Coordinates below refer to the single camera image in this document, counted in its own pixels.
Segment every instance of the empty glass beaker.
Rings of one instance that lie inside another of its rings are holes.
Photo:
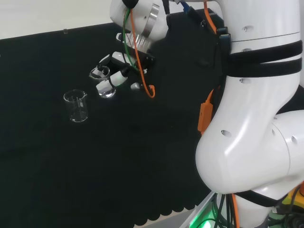
[[[78,89],[68,91],[64,94],[63,99],[66,103],[71,121],[80,123],[88,118],[86,96],[87,94],[84,91]]]

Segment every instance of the blue cable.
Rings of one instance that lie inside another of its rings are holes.
[[[190,6],[184,1],[181,1],[180,3],[184,7],[184,12],[187,13],[190,10]]]

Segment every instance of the green cable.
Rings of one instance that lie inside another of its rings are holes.
[[[124,18],[124,23],[123,23],[123,41],[124,41],[124,49],[125,49],[125,52],[128,56],[128,59],[129,59],[129,62],[131,63],[131,66],[138,71],[138,69],[136,68],[136,66],[134,65],[134,63],[132,62],[131,60],[131,56],[129,54],[129,50],[128,50],[128,46],[127,46],[127,42],[126,42],[126,39],[125,39],[125,25],[127,23],[127,20],[128,20],[128,17],[130,15],[130,9],[127,8],[127,11],[126,11],[126,14],[125,14],[125,18]]]

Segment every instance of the orange connector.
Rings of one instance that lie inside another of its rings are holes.
[[[211,123],[213,104],[210,103],[213,90],[210,92],[206,102],[200,105],[198,131],[203,135],[209,124]]]

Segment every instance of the orange cable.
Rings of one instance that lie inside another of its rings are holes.
[[[207,7],[207,2],[206,1],[204,2],[204,11],[205,11],[205,15],[206,15],[208,23],[210,24],[213,32],[216,34],[217,33],[217,27],[215,27],[215,25],[214,25],[214,23],[213,23],[210,15],[209,15],[208,7]]]
[[[149,92],[149,90],[148,90],[148,87],[146,85],[146,82],[144,80],[143,69],[142,69],[142,65],[141,65],[141,62],[140,62],[139,56],[138,56],[137,45],[136,45],[135,26],[134,26],[134,20],[133,20],[133,9],[131,9],[131,24],[132,24],[132,33],[133,33],[133,41],[134,41],[135,54],[136,54],[136,58],[137,58],[137,63],[138,63],[139,71],[141,72],[141,76],[142,76],[142,84],[143,84],[143,87],[144,87],[147,95],[150,98],[154,98],[155,97],[155,87],[153,85],[149,86],[150,89],[153,92],[153,94],[151,95],[150,92]]]
[[[209,93],[209,96],[208,96],[208,98],[207,98],[207,100],[206,100],[206,103],[210,103],[212,94],[213,94],[213,89],[212,89],[211,92]]]
[[[232,201],[233,201],[233,206],[234,206],[234,213],[236,215],[235,225],[236,225],[236,228],[239,228],[238,205],[237,205],[237,199],[236,199],[235,194],[232,194]]]

